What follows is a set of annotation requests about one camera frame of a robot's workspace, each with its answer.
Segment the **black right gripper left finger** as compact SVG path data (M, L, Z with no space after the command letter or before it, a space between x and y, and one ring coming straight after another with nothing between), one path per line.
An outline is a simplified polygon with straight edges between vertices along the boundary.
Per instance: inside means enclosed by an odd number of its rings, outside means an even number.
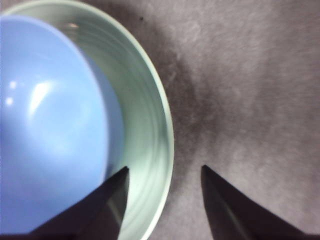
M116 240L127 208L130 171L123 167L84 199L48 220L27 240Z

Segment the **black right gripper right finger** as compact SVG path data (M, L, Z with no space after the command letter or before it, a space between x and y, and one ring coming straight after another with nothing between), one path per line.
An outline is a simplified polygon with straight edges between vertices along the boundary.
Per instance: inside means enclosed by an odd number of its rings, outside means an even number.
M209 166L201 167L203 204L215 240L318 240L251 200Z

